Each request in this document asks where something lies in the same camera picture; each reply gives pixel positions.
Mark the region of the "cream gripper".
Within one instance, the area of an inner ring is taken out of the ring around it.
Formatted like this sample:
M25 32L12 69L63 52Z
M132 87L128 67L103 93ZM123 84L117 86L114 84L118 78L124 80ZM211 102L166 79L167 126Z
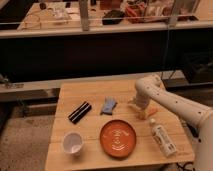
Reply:
M146 106L138 102L135 98L132 98L129 102L128 105L137 113L137 117L141 120L146 119Z

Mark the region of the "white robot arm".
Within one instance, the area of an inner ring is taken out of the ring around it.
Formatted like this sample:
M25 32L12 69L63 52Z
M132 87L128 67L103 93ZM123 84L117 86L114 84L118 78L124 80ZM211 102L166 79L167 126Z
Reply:
M170 93L161 88L162 84L156 74L138 79L133 103L145 110L154 100L196 128L199 142L193 171L213 171L213 108Z

